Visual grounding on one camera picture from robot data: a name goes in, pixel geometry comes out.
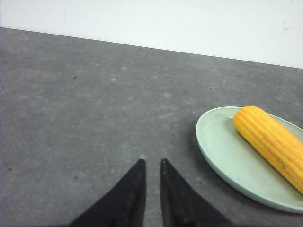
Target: light green plate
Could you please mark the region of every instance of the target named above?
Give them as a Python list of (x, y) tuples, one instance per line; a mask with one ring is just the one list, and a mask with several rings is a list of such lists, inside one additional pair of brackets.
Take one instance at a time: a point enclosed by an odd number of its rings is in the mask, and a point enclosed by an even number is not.
[[(232, 118), (239, 109), (235, 106), (219, 107), (199, 118), (196, 136), (203, 156), (224, 181), (244, 195), (279, 210), (303, 213), (303, 194), (234, 128)], [(273, 117), (303, 141), (302, 129)]]

